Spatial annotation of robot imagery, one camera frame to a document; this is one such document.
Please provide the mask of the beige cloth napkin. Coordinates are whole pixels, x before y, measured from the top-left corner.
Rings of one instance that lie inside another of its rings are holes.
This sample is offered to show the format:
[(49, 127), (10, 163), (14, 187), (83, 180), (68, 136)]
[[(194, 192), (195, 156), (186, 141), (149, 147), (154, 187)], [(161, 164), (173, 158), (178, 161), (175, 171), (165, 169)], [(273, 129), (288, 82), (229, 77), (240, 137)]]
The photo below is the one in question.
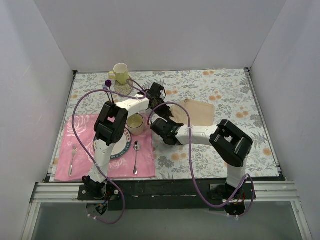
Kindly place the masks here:
[[(192, 99), (185, 99), (178, 103), (184, 107), (190, 116), (190, 123), (192, 126), (205, 127), (212, 126), (215, 119), (215, 106), (210, 103), (196, 101)], [(171, 105), (170, 111), (173, 117), (170, 119), (178, 124), (188, 124), (188, 117), (185, 111), (177, 106)]]

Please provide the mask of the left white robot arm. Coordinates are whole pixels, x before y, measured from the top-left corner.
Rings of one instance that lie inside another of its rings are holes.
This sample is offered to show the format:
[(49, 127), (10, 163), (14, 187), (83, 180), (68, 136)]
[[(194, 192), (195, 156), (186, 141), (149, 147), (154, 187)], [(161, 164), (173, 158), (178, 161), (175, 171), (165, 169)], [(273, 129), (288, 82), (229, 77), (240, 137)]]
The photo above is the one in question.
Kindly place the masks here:
[(104, 181), (107, 173), (112, 151), (118, 143), (127, 125), (129, 117), (144, 110), (154, 110), (157, 117), (150, 128), (166, 143), (176, 143), (177, 139), (171, 131), (175, 123), (170, 119), (173, 115), (170, 107), (164, 102), (162, 94), (166, 91), (158, 83), (153, 83), (151, 88), (142, 90), (134, 97), (118, 103), (107, 101), (100, 111), (94, 124), (95, 143), (97, 149), (94, 152), (93, 167), (87, 176), (82, 177), (82, 182), (95, 200), (101, 200), (106, 196)]

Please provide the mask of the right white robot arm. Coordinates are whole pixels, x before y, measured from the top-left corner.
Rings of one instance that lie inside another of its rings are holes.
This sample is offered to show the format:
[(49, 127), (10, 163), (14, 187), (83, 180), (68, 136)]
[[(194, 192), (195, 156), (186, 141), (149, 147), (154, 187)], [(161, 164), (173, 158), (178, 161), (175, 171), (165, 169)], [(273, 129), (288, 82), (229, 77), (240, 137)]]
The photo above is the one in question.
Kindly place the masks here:
[(227, 163), (225, 185), (216, 187), (213, 196), (217, 199), (237, 199), (245, 192), (246, 164), (253, 140), (229, 120), (217, 125), (188, 126), (172, 120), (156, 119), (150, 129), (170, 146), (212, 146)]

